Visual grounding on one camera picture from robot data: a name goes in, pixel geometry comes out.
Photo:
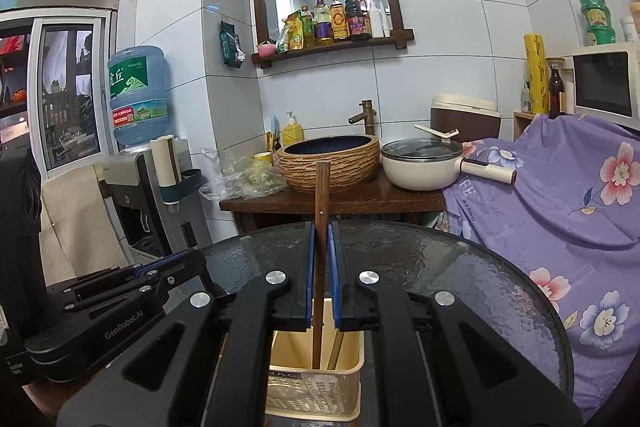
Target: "silver screw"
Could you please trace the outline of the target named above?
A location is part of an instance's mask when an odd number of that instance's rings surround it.
[[[453,293],[447,291],[436,293],[435,299],[440,306],[451,306],[456,301]]]
[[[269,284],[280,284],[282,282],[285,282],[285,280],[287,279],[287,274],[281,272],[280,270],[274,270],[269,272],[264,278],[267,279],[267,282]]]
[[[380,280],[380,275],[378,275],[375,272],[372,272],[371,270],[366,270],[364,272],[360,272],[360,275],[358,276],[358,278],[364,284],[375,284]]]
[[[194,308],[204,308],[204,306],[211,302],[211,297],[208,293],[198,292],[191,296],[189,302]]]

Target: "faucet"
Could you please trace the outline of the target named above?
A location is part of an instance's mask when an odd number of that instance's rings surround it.
[[[373,117],[377,115],[375,109],[373,109],[373,103],[370,100],[362,100],[360,104],[363,111],[356,116],[352,116],[349,119],[349,123],[357,123],[364,120],[364,132],[372,136],[376,135],[376,128],[373,125]]]

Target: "microwave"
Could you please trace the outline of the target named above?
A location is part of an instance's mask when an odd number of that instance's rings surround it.
[[[575,112],[640,131],[640,42],[581,48],[573,59]]]

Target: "beige cloth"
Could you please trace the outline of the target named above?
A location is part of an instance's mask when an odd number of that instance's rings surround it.
[[[93,165],[42,184],[40,254],[47,285],[111,266],[127,266]]]

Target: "floral tablecloth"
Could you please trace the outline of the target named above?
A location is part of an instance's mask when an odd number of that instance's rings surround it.
[[[599,118],[542,116],[516,142],[478,140],[464,155],[518,177],[511,186],[462,174],[444,190],[449,231],[514,263],[551,301],[587,420],[640,347],[640,141]]]

